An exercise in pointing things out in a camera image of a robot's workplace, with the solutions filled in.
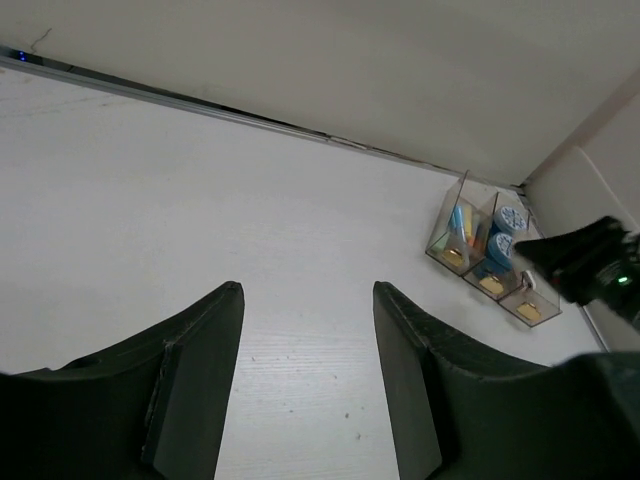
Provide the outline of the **yellow highlighter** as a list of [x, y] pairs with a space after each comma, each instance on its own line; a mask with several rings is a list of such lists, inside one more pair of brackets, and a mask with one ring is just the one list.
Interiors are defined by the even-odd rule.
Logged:
[[471, 247], [473, 239], [478, 231], [484, 232], [486, 223], [486, 216], [479, 212], [471, 213], [468, 218], [465, 219], [465, 235], [467, 244]]

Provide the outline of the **blue slime jar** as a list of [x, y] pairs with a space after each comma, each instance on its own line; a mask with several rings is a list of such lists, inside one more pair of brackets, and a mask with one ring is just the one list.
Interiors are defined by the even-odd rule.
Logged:
[[493, 235], [486, 247], [485, 262], [490, 271], [504, 274], [512, 269], [514, 238], [506, 233]]
[[528, 221], [520, 211], [506, 205], [494, 212], [493, 223], [497, 230], [509, 235], [525, 231], [528, 227]]

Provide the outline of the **blue highlighter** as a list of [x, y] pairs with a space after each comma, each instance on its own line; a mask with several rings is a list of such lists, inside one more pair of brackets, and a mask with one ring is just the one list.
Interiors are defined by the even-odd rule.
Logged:
[[459, 238], [464, 238], [465, 235], [465, 219], [473, 213], [472, 208], [468, 204], [455, 206], [450, 217], [450, 228]]

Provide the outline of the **orange highlighter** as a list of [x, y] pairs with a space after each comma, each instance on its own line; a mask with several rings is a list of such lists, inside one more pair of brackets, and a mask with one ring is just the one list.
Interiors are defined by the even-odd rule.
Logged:
[[486, 245], [488, 242], [488, 234], [478, 231], [473, 239], [472, 253], [474, 256], [482, 257], [485, 255]]

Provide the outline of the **green highlighter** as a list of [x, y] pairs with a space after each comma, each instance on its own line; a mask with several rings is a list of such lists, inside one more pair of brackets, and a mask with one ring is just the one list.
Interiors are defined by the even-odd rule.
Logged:
[[429, 251], [433, 254], [433, 255], [440, 255], [448, 242], [449, 239], [449, 233], [445, 233], [443, 234], [438, 240], [436, 240], [431, 246]]

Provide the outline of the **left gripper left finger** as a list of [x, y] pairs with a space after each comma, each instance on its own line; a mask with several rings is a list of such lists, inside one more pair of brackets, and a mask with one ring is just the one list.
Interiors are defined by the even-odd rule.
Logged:
[[245, 301], [226, 282], [64, 367], [1, 378], [5, 479], [211, 479]]

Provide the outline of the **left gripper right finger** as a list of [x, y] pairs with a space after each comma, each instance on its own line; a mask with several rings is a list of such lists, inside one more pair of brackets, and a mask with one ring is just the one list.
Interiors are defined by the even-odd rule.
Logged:
[[496, 350], [388, 282], [373, 316], [403, 479], [635, 479], [639, 356], [546, 367]]

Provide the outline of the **pink mini stapler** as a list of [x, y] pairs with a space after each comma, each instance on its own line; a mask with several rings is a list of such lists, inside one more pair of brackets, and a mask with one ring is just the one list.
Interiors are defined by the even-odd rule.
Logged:
[[523, 291], [531, 291], [536, 289], [535, 275], [530, 270], [524, 270], [521, 272], [520, 288]]

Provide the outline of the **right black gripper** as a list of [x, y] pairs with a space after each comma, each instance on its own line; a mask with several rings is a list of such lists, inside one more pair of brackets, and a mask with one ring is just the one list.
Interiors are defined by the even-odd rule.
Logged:
[[566, 301], [599, 301], [629, 324], [639, 323], [639, 235], [620, 220], [604, 216], [570, 233], [518, 241], [514, 252]]

